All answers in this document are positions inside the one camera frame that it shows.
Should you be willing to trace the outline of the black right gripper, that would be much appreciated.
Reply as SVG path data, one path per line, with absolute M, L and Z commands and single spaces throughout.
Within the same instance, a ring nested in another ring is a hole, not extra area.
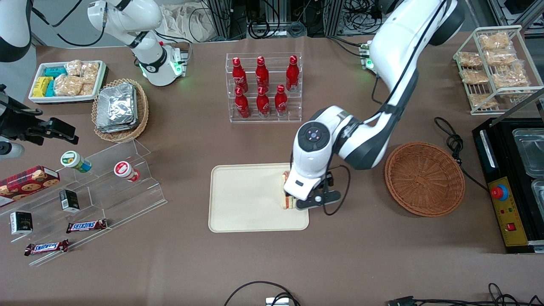
M 31 109 L 23 103 L 11 98 L 5 92 L 6 86 L 0 86 L 1 93 L 1 136 L 8 140 L 43 143 L 44 138 L 56 138 L 78 145 L 79 137 L 75 128 L 58 118 L 50 118 L 46 124 L 37 118 L 43 115 L 39 109 Z

